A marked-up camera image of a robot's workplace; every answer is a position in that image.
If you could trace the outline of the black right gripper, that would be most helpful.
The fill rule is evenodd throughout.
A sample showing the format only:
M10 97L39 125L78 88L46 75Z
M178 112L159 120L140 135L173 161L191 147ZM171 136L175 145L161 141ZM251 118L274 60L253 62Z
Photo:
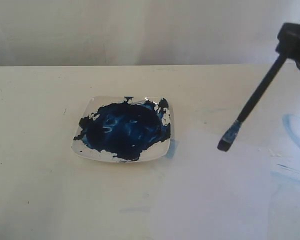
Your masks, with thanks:
M276 52L293 60L300 70L300 23L285 22L278 35Z

